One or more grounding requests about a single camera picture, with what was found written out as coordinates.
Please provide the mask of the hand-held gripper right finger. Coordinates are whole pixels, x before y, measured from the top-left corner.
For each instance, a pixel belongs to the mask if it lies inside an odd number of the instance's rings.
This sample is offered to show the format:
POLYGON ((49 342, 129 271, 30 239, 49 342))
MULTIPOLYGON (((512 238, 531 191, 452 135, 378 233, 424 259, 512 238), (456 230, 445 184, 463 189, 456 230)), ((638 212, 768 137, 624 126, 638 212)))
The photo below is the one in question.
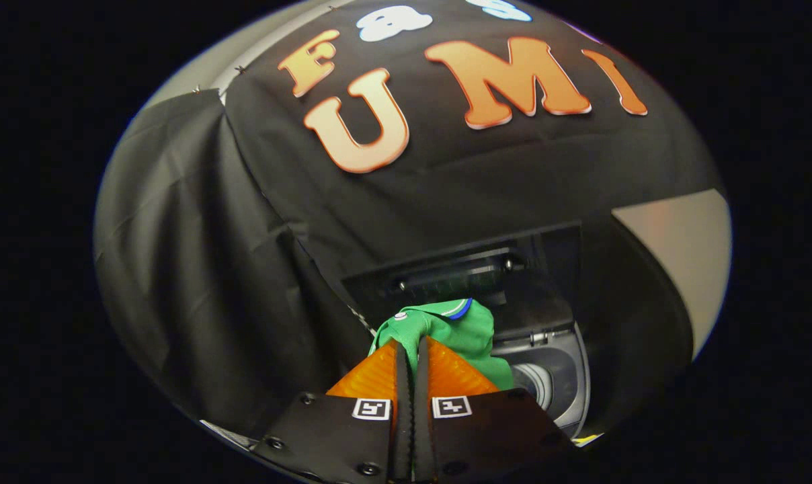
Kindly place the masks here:
POLYGON ((553 483, 579 451, 524 389, 474 393, 480 373, 459 362, 442 376, 452 350, 430 337, 419 343, 414 382, 415 483, 553 483))

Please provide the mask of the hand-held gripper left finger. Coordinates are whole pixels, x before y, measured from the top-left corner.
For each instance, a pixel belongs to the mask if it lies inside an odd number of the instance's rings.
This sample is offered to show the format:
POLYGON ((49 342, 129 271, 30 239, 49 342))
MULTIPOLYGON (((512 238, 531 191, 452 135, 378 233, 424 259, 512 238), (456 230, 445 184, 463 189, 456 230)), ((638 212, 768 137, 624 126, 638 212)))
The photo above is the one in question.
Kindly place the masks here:
POLYGON ((382 357, 382 383, 393 395, 299 393, 253 445, 253 456, 301 482, 409 483, 414 416, 408 358, 396 341, 382 357))

